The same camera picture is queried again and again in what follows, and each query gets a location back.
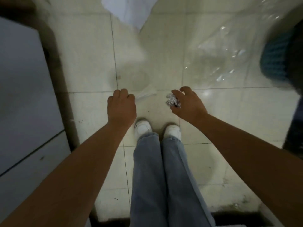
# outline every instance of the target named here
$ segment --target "person's left hand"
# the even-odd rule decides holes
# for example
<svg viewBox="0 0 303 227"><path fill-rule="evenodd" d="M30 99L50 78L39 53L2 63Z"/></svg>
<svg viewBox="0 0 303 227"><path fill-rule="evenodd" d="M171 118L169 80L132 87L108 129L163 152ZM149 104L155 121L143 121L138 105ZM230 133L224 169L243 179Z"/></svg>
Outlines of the person's left hand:
<svg viewBox="0 0 303 227"><path fill-rule="evenodd" d="M126 89L115 90L107 100L108 123L127 129L137 118L135 97Z"/></svg>

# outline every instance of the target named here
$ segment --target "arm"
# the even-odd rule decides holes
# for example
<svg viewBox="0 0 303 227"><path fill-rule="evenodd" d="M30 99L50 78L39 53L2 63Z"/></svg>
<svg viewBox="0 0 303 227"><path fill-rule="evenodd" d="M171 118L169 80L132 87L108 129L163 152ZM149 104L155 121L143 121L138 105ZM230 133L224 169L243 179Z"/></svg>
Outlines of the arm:
<svg viewBox="0 0 303 227"><path fill-rule="evenodd" d="M108 98L108 123L59 164L0 227L83 227L135 119L134 95L116 90Z"/></svg>
<svg viewBox="0 0 303 227"><path fill-rule="evenodd" d="M171 107L172 112L198 128L216 146L285 227L302 226L302 160L211 116L189 87L180 91L172 91L181 103L181 108Z"/></svg>

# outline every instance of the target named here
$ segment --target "sneaker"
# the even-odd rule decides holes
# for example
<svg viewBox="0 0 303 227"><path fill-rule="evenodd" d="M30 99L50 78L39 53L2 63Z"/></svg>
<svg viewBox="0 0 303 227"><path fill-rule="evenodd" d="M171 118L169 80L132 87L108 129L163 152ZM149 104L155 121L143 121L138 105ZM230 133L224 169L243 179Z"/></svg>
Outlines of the sneaker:
<svg viewBox="0 0 303 227"><path fill-rule="evenodd" d="M142 135L150 132L152 132L152 126L147 120L144 119L136 122L136 125L134 126L134 136L137 141Z"/></svg>
<svg viewBox="0 0 303 227"><path fill-rule="evenodd" d="M165 128L165 132L163 138L169 138L170 136L174 136L177 139L181 140L181 130L177 125L169 125Z"/></svg>

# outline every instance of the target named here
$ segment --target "leg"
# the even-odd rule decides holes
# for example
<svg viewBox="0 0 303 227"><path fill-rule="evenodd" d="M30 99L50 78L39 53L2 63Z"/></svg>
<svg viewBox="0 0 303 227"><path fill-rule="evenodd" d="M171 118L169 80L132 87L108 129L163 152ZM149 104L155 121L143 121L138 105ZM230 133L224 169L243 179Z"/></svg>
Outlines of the leg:
<svg viewBox="0 0 303 227"><path fill-rule="evenodd" d="M181 138L180 128L176 125L169 126L165 133L162 152L168 187L169 226L215 226L188 167L184 146L178 139L178 136Z"/></svg>
<svg viewBox="0 0 303 227"><path fill-rule="evenodd" d="M159 136L146 133L134 150L131 227L167 226L167 187Z"/></svg>

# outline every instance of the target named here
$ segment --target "hand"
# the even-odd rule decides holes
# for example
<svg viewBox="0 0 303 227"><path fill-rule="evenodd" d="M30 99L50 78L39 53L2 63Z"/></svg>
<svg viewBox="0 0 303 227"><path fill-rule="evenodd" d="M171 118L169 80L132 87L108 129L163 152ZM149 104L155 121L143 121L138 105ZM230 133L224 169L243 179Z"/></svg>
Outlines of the hand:
<svg viewBox="0 0 303 227"><path fill-rule="evenodd" d="M180 118L193 124L199 118L203 117L203 115L207 114L207 110L201 99L190 87L181 87L180 91L172 90L172 93L180 101L181 108L171 106L171 110Z"/></svg>
<svg viewBox="0 0 303 227"><path fill-rule="evenodd" d="M134 95L126 89L115 90L107 100L108 123L129 129L137 117L134 101Z"/></svg>

